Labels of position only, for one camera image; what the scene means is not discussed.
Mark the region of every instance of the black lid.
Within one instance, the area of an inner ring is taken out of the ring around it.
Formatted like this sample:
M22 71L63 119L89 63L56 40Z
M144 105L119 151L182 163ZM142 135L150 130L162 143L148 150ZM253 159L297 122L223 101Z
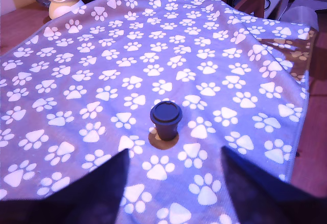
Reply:
M171 101L162 101L156 104L151 110L151 117L160 123L170 123L178 119L181 109Z

